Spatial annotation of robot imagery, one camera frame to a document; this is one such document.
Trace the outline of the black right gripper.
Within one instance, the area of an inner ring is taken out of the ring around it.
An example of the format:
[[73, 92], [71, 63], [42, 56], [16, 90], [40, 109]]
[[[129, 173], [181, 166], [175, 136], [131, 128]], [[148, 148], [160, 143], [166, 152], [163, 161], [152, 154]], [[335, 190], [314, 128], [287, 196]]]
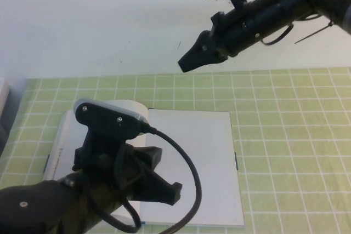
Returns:
[[190, 72], [206, 65], [223, 63], [228, 56], [237, 56], [308, 13], [308, 0], [253, 0], [244, 4], [242, 9], [233, 9], [226, 14], [219, 12], [211, 17], [211, 37], [216, 45], [214, 52], [207, 51], [210, 32], [202, 31], [178, 65], [183, 72]]

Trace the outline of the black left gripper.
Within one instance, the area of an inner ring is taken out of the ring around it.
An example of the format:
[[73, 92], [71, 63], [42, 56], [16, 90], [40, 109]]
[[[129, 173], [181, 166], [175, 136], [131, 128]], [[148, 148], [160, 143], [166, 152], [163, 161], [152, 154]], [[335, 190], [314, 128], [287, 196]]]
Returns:
[[79, 170], [72, 174], [75, 188], [87, 201], [89, 213], [98, 217], [131, 217], [129, 201], [175, 205], [182, 184], [168, 183], [152, 169], [161, 161], [159, 147], [122, 146], [117, 153], [117, 187], [113, 176], [101, 169]]

